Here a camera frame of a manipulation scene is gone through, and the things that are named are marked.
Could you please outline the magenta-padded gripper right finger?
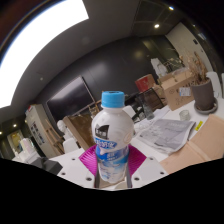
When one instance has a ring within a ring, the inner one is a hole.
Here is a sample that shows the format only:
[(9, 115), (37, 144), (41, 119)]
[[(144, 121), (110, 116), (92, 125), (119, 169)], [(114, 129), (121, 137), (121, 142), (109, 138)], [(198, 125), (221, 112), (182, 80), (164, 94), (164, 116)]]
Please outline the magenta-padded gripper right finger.
[(128, 188), (140, 188), (167, 175), (155, 157), (146, 157), (134, 146), (129, 146), (126, 171)]

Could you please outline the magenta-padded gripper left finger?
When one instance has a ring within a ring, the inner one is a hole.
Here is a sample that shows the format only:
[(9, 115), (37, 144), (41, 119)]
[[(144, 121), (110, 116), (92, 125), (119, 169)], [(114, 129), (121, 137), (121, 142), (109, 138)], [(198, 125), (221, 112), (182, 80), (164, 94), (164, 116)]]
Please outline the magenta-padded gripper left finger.
[(59, 177), (84, 188), (95, 188), (99, 183), (95, 146), (58, 156), (56, 161), (62, 166)]

